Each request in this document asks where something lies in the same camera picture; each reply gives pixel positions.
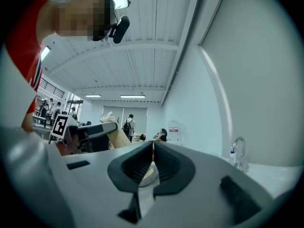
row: ceiling beam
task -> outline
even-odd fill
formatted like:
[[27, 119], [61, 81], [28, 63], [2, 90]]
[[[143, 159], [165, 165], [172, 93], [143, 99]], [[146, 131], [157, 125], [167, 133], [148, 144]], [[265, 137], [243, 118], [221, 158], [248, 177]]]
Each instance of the ceiling beam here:
[[194, 28], [195, 33], [193, 35], [193, 39], [195, 44], [202, 46], [221, 2], [222, 0], [205, 0], [205, 6], [201, 9], [201, 12], [198, 15], [196, 26]]
[[155, 41], [155, 40], [145, 40], [145, 41], [126, 41], [119, 44], [113, 44], [113, 49], [110, 46], [103, 46], [93, 50], [84, 52], [76, 57], [69, 59], [68, 61], [62, 63], [55, 69], [53, 69], [49, 75], [52, 76], [60, 70], [67, 68], [68, 66], [73, 65], [79, 60], [84, 60], [86, 58], [96, 57], [104, 53], [112, 53], [121, 50], [130, 50], [130, 49], [146, 49], [146, 48], [156, 48], [156, 49], [166, 49], [166, 50], [179, 50], [180, 46], [175, 42], [164, 42], [164, 41]]
[[50, 80], [52, 80], [54, 83], [60, 85], [64, 89], [68, 90], [69, 92], [73, 93], [75, 91], [75, 89], [73, 89], [68, 84], [66, 84], [65, 82], [61, 81], [60, 79], [58, 79], [56, 76], [50, 76], [49, 72], [47, 70], [43, 70], [43, 74], [46, 77], [48, 77]]
[[153, 87], [153, 86], [110, 86], [110, 87], [96, 87], [89, 89], [76, 89], [75, 94], [98, 94], [104, 91], [153, 91], [153, 92], [165, 92], [164, 87]]
[[112, 101], [112, 100], [92, 100], [94, 103], [102, 103], [104, 106], [117, 107], [146, 107], [148, 105], [161, 105], [158, 102], [140, 102], [140, 101]]
[[[184, 28], [182, 30], [182, 34], [181, 34], [181, 38], [180, 38], [179, 50], [177, 51], [177, 53], [175, 55], [175, 59], [173, 61], [172, 67], [171, 67], [171, 72], [169, 74], [167, 85], [166, 85], [166, 92], [168, 91], [168, 89], [170, 87], [170, 84], [172, 82], [175, 70], [177, 68], [177, 65], [178, 65], [180, 57], [181, 57], [182, 49], [185, 46], [186, 38], [187, 38], [189, 29], [190, 29], [190, 25], [191, 25], [191, 22], [192, 22], [192, 19], [193, 19], [193, 15], [194, 15], [194, 11], [195, 11], [197, 2], [198, 2], [198, 0], [190, 0], [190, 4], [189, 4], [189, 7], [188, 7], [188, 13], [187, 13], [187, 16], [186, 16]], [[167, 95], [167, 93], [163, 94], [163, 97], [161, 99], [161, 105], [163, 104], [163, 102], [166, 98], [166, 95]]]

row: ceiling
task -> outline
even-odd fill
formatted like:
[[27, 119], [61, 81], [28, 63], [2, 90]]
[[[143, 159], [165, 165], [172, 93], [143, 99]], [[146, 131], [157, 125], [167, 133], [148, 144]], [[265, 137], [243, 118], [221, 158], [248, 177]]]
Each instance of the ceiling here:
[[197, 0], [130, 1], [130, 7], [116, 11], [118, 18], [130, 19], [120, 44], [49, 36], [44, 74], [82, 98], [100, 94], [97, 101], [123, 101], [120, 95], [144, 94], [142, 102], [162, 104]]
[[39, 93], [37, 93], [37, 99], [40, 99], [40, 100], [42, 100], [42, 99], [50, 99], [50, 97], [47, 96], [44, 93], [39, 92]]

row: white wall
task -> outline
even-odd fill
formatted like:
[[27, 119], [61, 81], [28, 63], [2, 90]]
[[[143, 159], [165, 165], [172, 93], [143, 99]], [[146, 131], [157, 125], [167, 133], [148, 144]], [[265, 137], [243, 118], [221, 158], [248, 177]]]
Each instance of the white wall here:
[[166, 128], [163, 118], [163, 108], [160, 105], [148, 106], [146, 139], [152, 140], [161, 128]]
[[282, 7], [223, 0], [202, 47], [227, 94], [232, 139], [245, 138], [249, 161], [303, 164], [304, 47]]
[[82, 123], [90, 121], [92, 124], [99, 124], [102, 110], [102, 104], [84, 100], [78, 121]]
[[197, 151], [221, 155], [222, 132], [213, 85], [195, 45], [186, 49], [164, 104], [165, 128], [179, 122], [181, 143]]
[[177, 121], [184, 147], [221, 156], [223, 139], [217, 95], [199, 51], [218, 0], [199, 0], [178, 74], [165, 100], [164, 120]]

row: faucet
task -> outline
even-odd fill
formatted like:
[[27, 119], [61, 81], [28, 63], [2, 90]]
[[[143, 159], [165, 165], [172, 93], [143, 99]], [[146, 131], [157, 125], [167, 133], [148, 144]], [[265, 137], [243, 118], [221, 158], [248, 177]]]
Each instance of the faucet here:
[[248, 160], [247, 160], [247, 158], [246, 158], [246, 144], [245, 144], [245, 139], [243, 138], [243, 137], [238, 137], [235, 141], [234, 141], [234, 143], [233, 143], [233, 145], [232, 145], [232, 147], [231, 147], [231, 151], [234, 151], [235, 152], [235, 150], [236, 150], [236, 147], [237, 147], [237, 143], [239, 142], [239, 141], [242, 141], [243, 142], [243, 154], [242, 154], [242, 156], [241, 156], [241, 160], [240, 160], [240, 162], [239, 162], [239, 167], [238, 167], [238, 169], [240, 170], [240, 171], [242, 171], [242, 172], [245, 172], [245, 171], [247, 171], [247, 169], [248, 169]]

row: person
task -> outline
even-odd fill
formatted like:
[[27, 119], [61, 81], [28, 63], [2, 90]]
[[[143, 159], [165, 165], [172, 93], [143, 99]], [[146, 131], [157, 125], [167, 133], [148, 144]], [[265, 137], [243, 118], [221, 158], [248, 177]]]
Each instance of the person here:
[[76, 115], [76, 113], [75, 113], [76, 108], [75, 108], [75, 107], [72, 107], [71, 110], [72, 110], [72, 111], [70, 112], [69, 115], [72, 116], [72, 117], [74, 118], [74, 116]]
[[168, 133], [166, 129], [162, 128], [153, 138], [155, 139], [155, 141], [167, 142], [167, 136]]
[[44, 100], [43, 108], [42, 108], [42, 111], [41, 111], [41, 117], [44, 117], [44, 118], [46, 117], [47, 112], [50, 111], [52, 103], [53, 103], [52, 98], [50, 98], [49, 100], [48, 99]]
[[37, 106], [36, 111], [35, 111], [35, 115], [36, 115], [36, 116], [39, 116], [39, 114], [40, 114], [42, 108], [43, 108], [43, 104], [41, 104], [40, 106]]
[[133, 114], [129, 115], [129, 118], [125, 120], [123, 131], [129, 138], [130, 142], [132, 142], [132, 138], [134, 135], [134, 127], [135, 127], [135, 121], [133, 120], [134, 116]]
[[57, 115], [60, 114], [60, 112], [61, 112], [61, 102], [58, 102], [57, 106], [55, 107], [55, 109], [53, 109], [53, 113], [52, 113], [52, 117], [51, 117], [52, 126], [54, 124], [54, 121], [57, 118]]
[[[85, 36], [102, 40], [116, 22], [113, 0], [32, 0], [8, 33], [4, 50], [19, 72], [37, 92], [42, 75], [43, 40], [56, 33], [63, 37]], [[36, 98], [21, 127], [34, 131]]]
[[46, 104], [47, 100], [44, 100], [43, 103], [40, 105], [40, 108], [39, 108], [39, 116], [41, 116], [42, 114], [42, 110], [44, 108], [44, 105]]

